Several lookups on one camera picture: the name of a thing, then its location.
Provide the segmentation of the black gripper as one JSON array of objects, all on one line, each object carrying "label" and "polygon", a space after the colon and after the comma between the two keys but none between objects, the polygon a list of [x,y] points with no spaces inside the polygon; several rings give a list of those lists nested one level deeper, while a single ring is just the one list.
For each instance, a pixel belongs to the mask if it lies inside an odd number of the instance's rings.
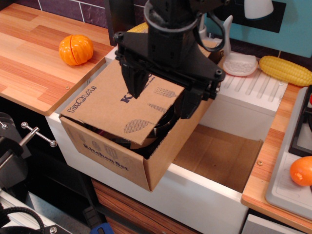
[{"label": "black gripper", "polygon": [[138,98],[149,75],[185,88],[180,118],[190,119],[202,100],[215,99],[224,71],[200,50],[193,30],[158,30],[147,33],[117,32],[116,59],[130,95]]}]

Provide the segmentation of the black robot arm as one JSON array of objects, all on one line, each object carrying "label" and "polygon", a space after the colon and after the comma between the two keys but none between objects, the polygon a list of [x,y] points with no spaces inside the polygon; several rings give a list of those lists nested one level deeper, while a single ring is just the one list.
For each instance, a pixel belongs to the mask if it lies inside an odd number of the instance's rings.
[{"label": "black robot arm", "polygon": [[201,17],[208,14],[225,32],[214,10],[226,0],[149,0],[144,6],[147,33],[117,32],[116,58],[130,95],[138,98],[150,74],[184,88],[181,118],[189,119],[201,101],[214,99],[225,72],[204,55],[218,52],[221,42],[206,47],[200,38]]}]

